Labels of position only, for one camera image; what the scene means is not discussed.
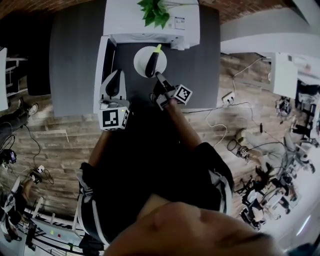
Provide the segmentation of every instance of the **green plant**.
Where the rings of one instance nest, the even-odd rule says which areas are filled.
[[[145,20],[145,27],[149,26],[152,22],[154,22],[155,28],[161,25],[163,29],[166,26],[170,15],[163,0],[142,0],[138,2],[138,5],[143,7],[141,11],[144,11],[143,19]]]

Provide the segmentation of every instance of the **gray table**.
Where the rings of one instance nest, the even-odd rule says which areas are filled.
[[[50,88],[56,117],[93,112],[95,72],[103,34],[105,1],[95,0],[60,12],[50,40]],[[156,78],[144,78],[134,68],[137,51],[150,43],[118,44],[113,69],[125,73],[127,98],[150,106]],[[200,45],[185,51],[163,46],[167,67],[163,73],[173,85],[193,91],[187,108],[214,108],[217,104],[220,66],[219,12],[200,6]]]

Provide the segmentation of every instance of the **floor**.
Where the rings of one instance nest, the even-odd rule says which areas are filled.
[[[232,76],[256,58],[255,54],[221,55],[218,106],[222,104],[222,96],[233,90]],[[266,81],[269,72],[270,65],[267,62],[259,61],[239,76]],[[283,124],[280,124],[281,119],[277,117],[275,109],[275,101],[280,98],[279,95],[258,87],[241,84],[236,84],[235,95],[233,104],[244,104],[220,108],[211,113],[206,111],[186,114],[186,118],[202,140],[213,146],[222,139],[225,128],[222,126],[209,127],[205,122],[205,117],[209,114],[207,121],[211,125],[224,124],[227,126],[224,140],[215,149],[231,169],[237,189],[241,178],[246,179],[250,175],[254,175],[255,165],[252,162],[246,163],[227,150],[226,146],[235,133],[241,128],[247,128],[258,134],[259,127],[252,121],[253,118],[257,124],[262,123],[263,130],[267,131],[268,134],[261,135],[266,141],[282,140],[286,129],[290,127],[291,120],[285,120]],[[31,198],[28,202],[29,207],[32,207],[39,197],[44,197],[43,210],[54,212],[56,216],[72,217],[75,214],[79,193],[75,170],[80,167],[82,162],[88,161],[101,134],[97,117],[94,114],[54,117],[49,95],[29,96],[26,93],[11,99],[12,106],[9,110],[0,112],[0,115],[13,111],[21,96],[27,103],[37,102],[39,105],[38,112],[28,122],[31,135],[41,147],[41,152],[35,158],[35,163],[37,166],[43,165],[54,180],[54,185],[50,184],[48,180],[44,180],[43,183],[32,187]],[[301,124],[304,123],[306,117],[303,114],[295,110],[293,110],[293,114],[297,116]],[[15,142],[12,149],[17,154],[17,162],[11,164],[13,172],[7,172],[0,167],[0,182],[5,188],[13,185],[18,174],[22,177],[28,174],[29,170],[26,169],[34,166],[34,155],[39,151],[37,144],[30,138],[25,127],[17,130],[14,134]],[[235,194],[233,196],[233,216],[239,217],[241,209],[241,198]]]

